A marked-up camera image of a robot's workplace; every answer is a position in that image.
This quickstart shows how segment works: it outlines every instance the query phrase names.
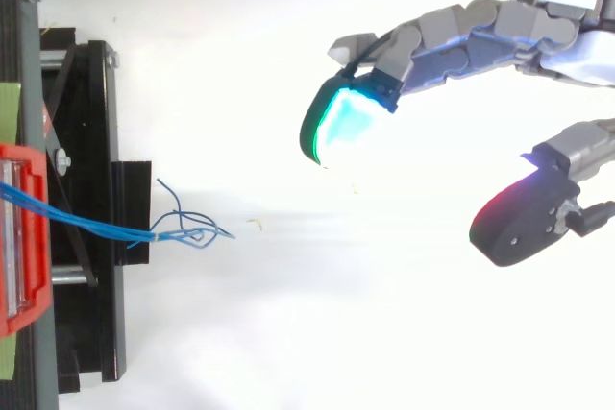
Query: wire bundle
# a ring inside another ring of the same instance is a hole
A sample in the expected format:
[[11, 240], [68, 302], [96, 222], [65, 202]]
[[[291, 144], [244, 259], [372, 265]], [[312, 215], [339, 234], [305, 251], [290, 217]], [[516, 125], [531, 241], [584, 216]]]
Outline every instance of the wire bundle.
[[[218, 225], [207, 215], [194, 211], [182, 211], [182, 204], [177, 194], [171, 190], [166, 184], [158, 180], [158, 182], [168, 190], [175, 198], [178, 209], [163, 214], [150, 230], [139, 230], [131, 228], [123, 228], [108, 223], [88, 220], [79, 216], [66, 213], [58, 210], [32, 197], [25, 192], [5, 184], [0, 181], [0, 199], [15, 204], [26, 210], [30, 210], [37, 215], [44, 216], [50, 220], [60, 221], [68, 225], [73, 225], [81, 229], [85, 229], [92, 234], [104, 237], [110, 240], [131, 242], [129, 248], [140, 243], [153, 243], [174, 240], [183, 244], [189, 245], [196, 249], [204, 249], [210, 245], [218, 235], [234, 239], [234, 236], [229, 232], [218, 227]], [[178, 216], [180, 219], [180, 228], [176, 230], [168, 230], [164, 232], [153, 232], [153, 230], [166, 218], [170, 216]], [[203, 225], [199, 228], [185, 229], [184, 220]]]

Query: black bracket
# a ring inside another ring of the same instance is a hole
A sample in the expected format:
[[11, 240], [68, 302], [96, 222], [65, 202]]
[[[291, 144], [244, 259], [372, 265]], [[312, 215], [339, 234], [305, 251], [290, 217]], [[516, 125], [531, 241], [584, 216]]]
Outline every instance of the black bracket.
[[[41, 31], [49, 201], [88, 219], [148, 229], [151, 163], [121, 162], [117, 147], [115, 75], [104, 41], [75, 43], [74, 29]], [[60, 168], [59, 149], [70, 157]], [[127, 249], [72, 226], [51, 223], [54, 267], [78, 265], [87, 283], [54, 285], [61, 393], [79, 391], [79, 373], [117, 381], [126, 371], [123, 266], [149, 262], [149, 246]]]

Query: robotic hand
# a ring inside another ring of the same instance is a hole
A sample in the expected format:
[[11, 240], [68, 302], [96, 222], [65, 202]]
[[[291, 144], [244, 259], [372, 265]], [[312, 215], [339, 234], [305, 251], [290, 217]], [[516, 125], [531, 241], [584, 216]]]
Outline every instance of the robotic hand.
[[[329, 55], [344, 66], [307, 111], [303, 152], [327, 165], [400, 96], [514, 64], [529, 75], [615, 86], [615, 0], [475, 0], [429, 12], [376, 37], [342, 37]], [[356, 76], [360, 66], [370, 72]], [[578, 182], [615, 160], [615, 119], [579, 122], [525, 157], [537, 170], [475, 218], [471, 242], [499, 266], [518, 263], [572, 229], [580, 236], [615, 216], [615, 203], [581, 209]]]

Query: clear plastic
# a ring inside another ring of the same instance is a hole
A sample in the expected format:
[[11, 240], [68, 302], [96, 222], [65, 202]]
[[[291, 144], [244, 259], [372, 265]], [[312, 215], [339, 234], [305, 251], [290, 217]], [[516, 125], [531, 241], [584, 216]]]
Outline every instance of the clear plastic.
[[[0, 181], [21, 188], [21, 168], [24, 163], [0, 160]], [[7, 317], [15, 317], [27, 305], [23, 261], [22, 210], [0, 199], [2, 232], [2, 262], [7, 300]]]

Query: red clip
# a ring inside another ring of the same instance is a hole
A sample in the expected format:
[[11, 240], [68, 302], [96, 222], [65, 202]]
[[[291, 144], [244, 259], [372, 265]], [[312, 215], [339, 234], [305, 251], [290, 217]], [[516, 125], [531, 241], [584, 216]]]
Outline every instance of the red clip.
[[[0, 160], [18, 164], [19, 189], [47, 202], [47, 161], [45, 154], [24, 146], [0, 144]], [[21, 219], [24, 301], [13, 316], [9, 316], [8, 284], [5, 273], [3, 232], [0, 232], [0, 337], [16, 333], [38, 319], [51, 306], [52, 281], [49, 254], [49, 222], [32, 211], [19, 208]], [[0, 225], [4, 226], [5, 210], [0, 210]]]

